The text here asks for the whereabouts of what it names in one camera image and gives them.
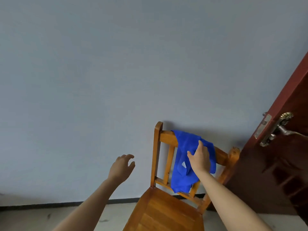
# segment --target light-colored floor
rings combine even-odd
[[[95,231],[121,231],[135,205],[135,203],[107,205]],[[0,212],[0,230],[52,230],[74,209],[75,207]],[[260,214],[260,217],[275,231],[308,231],[308,227],[299,216]],[[206,231],[226,231],[216,212],[206,211],[204,227]]]

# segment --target black baseboard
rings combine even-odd
[[[203,198],[204,194],[196,194],[198,198]],[[185,199],[181,195],[173,195],[177,199]],[[124,203],[136,203],[140,198],[128,198],[128,199],[110,199],[107,204],[124,204]],[[0,207],[0,211],[12,211],[12,210],[29,210],[29,209],[44,209],[44,208],[65,208],[65,207],[77,207],[82,202],[68,202],[68,203],[49,203],[49,204],[31,204],[31,205],[18,205],[18,206],[4,206]]]

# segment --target person's left hand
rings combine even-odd
[[[135,167],[134,161],[128,166],[129,160],[133,158],[131,154],[119,156],[110,168],[108,179],[115,180],[119,184],[128,179]]]

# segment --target person's left arm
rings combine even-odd
[[[129,166],[128,162],[133,155],[118,157],[110,168],[108,178],[98,189],[67,218],[65,218],[54,231],[93,231],[111,194],[132,173],[135,162]]]

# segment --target person's right arm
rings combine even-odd
[[[201,141],[195,154],[187,152],[187,156],[228,231],[272,231],[247,204],[210,175],[209,153]]]

